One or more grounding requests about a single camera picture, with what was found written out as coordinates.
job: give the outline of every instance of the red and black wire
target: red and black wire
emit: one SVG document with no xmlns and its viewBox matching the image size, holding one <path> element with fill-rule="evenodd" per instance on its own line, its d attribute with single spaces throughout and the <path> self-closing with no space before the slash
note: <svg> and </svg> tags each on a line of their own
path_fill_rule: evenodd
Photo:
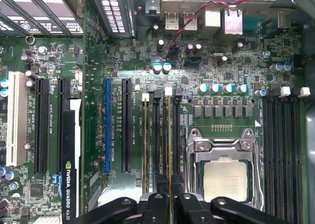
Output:
<svg viewBox="0 0 315 224">
<path fill-rule="evenodd" d="M 212 6 L 212 5 L 224 5 L 224 6 L 230 6 L 230 5 L 237 5 L 237 4 L 240 4 L 242 2 L 245 2 L 245 1 L 249 1 L 249 0 L 235 0 L 235 1 L 232 1 L 232 2 L 226 2 L 226 1 L 210 1 L 206 4 L 203 4 L 196 12 L 193 16 L 191 16 L 187 21 L 186 23 L 177 31 L 177 34 L 176 36 L 174 37 L 173 39 L 173 46 L 176 47 L 176 42 L 177 42 L 177 38 L 178 36 L 185 30 L 185 27 L 194 19 L 196 18 L 199 13 L 207 6 Z"/>
</svg>

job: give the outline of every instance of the white pci slot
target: white pci slot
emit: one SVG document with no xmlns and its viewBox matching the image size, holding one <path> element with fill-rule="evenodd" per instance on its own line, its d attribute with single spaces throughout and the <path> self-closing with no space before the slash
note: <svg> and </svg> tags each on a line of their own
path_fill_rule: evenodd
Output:
<svg viewBox="0 0 315 224">
<path fill-rule="evenodd" d="M 24 73 L 9 71 L 8 122 L 6 165 L 19 166 L 26 162 L 23 145 L 27 137 L 28 88 Z"/>
</svg>

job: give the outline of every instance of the blue pcie slot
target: blue pcie slot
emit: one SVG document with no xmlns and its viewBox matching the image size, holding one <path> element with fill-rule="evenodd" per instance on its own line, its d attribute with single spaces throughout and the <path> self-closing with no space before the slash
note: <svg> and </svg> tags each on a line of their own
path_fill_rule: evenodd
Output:
<svg viewBox="0 0 315 224">
<path fill-rule="evenodd" d="M 112 154 L 112 81 L 105 78 L 104 82 L 104 143 L 105 143 L 105 174 L 111 171 L 111 154 Z"/>
</svg>

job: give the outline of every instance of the pcie slot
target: pcie slot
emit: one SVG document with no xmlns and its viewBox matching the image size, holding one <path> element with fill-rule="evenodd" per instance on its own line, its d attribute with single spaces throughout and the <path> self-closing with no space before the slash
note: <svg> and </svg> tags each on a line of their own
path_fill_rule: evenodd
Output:
<svg viewBox="0 0 315 224">
<path fill-rule="evenodd" d="M 159 106 L 161 92 L 154 91 L 153 96 L 153 184 L 156 184 L 156 176 L 159 174 L 160 155 L 160 113 Z"/>
<path fill-rule="evenodd" d="M 180 149 L 180 109 L 181 109 L 181 98 L 178 96 L 174 97 L 173 101 L 173 173 L 180 174 L 180 160 L 181 160 L 181 149 Z"/>
<path fill-rule="evenodd" d="M 106 78 L 103 81 L 104 87 L 104 144 L 105 144 L 105 174 L 111 171 L 112 156 L 112 81 Z"/>
<path fill-rule="evenodd" d="M 45 173 L 48 165 L 49 81 L 35 81 L 34 173 Z"/>
<path fill-rule="evenodd" d="M 63 170 L 63 111 L 70 109 L 70 81 L 58 79 L 58 118 L 57 118 L 57 172 Z"/>
<path fill-rule="evenodd" d="M 27 138 L 27 77 L 21 72 L 10 71 L 8 81 L 6 165 L 18 166 L 26 162 L 23 145 Z"/>
<path fill-rule="evenodd" d="M 131 172 L 132 155 L 132 81 L 123 79 L 122 88 L 122 173 Z"/>
</svg>

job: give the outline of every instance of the black ram slot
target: black ram slot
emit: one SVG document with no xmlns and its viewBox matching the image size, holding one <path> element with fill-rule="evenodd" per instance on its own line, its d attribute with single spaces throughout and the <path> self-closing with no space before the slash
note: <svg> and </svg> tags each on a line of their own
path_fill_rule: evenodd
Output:
<svg viewBox="0 0 315 224">
<path fill-rule="evenodd" d="M 180 174 L 180 159 L 181 159 L 181 149 L 180 149 L 180 109 L 181 109 L 181 98 L 174 97 L 173 105 L 173 173 Z"/>
<path fill-rule="evenodd" d="M 303 222 L 299 113 L 296 98 L 263 100 L 265 211 L 295 224 Z"/>
<path fill-rule="evenodd" d="M 123 79 L 122 101 L 122 173 L 130 173 L 132 156 L 132 82 L 130 79 Z"/>
<path fill-rule="evenodd" d="M 63 158 L 63 111 L 70 109 L 70 81 L 58 79 L 58 119 L 57 119 L 57 172 L 62 172 Z"/>
<path fill-rule="evenodd" d="M 153 173 L 154 180 L 157 174 L 159 174 L 159 158 L 160 158 L 160 113 L 159 106 L 161 100 L 161 92 L 154 91 L 153 98 Z"/>
<path fill-rule="evenodd" d="M 48 168 L 49 81 L 35 81 L 35 138 L 34 173 L 45 173 Z"/>
</svg>

